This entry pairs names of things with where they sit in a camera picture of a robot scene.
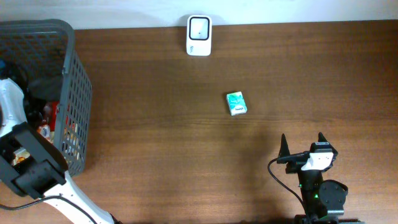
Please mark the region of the orange tissue pack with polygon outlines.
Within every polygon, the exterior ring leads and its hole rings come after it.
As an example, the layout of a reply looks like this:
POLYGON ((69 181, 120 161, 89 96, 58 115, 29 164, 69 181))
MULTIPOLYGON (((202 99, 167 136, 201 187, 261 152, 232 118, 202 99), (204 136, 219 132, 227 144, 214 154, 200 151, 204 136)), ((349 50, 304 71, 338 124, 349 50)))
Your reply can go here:
POLYGON ((49 140, 51 138, 51 130, 50 126, 47 124, 43 124, 38 127, 37 132, 44 137, 45 139, 49 140))

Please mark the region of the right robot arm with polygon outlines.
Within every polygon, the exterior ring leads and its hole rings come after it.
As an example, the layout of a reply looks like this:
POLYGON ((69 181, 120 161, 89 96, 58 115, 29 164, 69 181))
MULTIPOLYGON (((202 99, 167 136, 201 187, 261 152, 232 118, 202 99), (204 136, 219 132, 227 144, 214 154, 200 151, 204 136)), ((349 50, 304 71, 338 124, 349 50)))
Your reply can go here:
POLYGON ((333 167, 338 151, 326 140, 322 133, 318 141, 313 142, 310 149, 292 154, 289 150, 286 136, 281 135, 278 156, 267 165, 272 178, 283 188, 292 193, 303 207, 304 214, 296 215, 294 223, 361 223, 358 219, 341 219, 344 215, 344 204, 348 195, 348 187, 336 180, 325 180, 323 173, 333 167), (298 195, 280 181, 271 171, 271 164, 285 164, 286 174, 298 175, 298 195))

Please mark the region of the red snack bag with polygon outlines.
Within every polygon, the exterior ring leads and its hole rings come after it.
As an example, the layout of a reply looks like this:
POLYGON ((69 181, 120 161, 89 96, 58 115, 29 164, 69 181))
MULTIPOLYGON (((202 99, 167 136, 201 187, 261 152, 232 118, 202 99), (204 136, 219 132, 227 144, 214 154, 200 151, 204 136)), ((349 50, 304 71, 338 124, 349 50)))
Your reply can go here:
POLYGON ((51 131, 55 131, 56 118, 59 112, 59 102, 47 102, 43 108, 43 118, 47 125, 49 125, 51 131))

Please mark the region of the yellow wet wipes pack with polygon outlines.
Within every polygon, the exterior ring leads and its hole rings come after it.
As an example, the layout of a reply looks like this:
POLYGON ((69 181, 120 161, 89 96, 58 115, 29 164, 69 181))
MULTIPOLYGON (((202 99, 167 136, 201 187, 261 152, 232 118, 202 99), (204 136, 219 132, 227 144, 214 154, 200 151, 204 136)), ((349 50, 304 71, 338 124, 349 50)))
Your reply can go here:
POLYGON ((18 163, 22 162, 23 160, 27 159, 30 156, 30 153, 26 151, 23 147, 16 150, 14 152, 15 159, 12 161, 12 165, 15 166, 18 163))

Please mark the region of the green tissue pack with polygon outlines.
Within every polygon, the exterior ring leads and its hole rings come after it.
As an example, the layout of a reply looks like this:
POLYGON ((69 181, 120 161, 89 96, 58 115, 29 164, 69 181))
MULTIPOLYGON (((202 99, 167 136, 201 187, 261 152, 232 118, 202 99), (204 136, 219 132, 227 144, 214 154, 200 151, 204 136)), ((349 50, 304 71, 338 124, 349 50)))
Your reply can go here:
POLYGON ((226 101, 228 103, 231 116, 247 113, 248 108, 241 91, 228 93, 226 95, 226 101))

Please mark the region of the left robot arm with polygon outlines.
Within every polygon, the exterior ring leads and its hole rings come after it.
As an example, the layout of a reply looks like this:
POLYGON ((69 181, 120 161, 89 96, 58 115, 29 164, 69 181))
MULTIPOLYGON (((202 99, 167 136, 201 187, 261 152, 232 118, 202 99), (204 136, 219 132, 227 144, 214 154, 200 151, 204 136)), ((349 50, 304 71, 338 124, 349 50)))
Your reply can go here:
POLYGON ((18 196, 48 204, 72 223, 117 223, 74 183, 60 151, 28 124, 23 99, 18 84, 1 80, 1 180, 18 196))

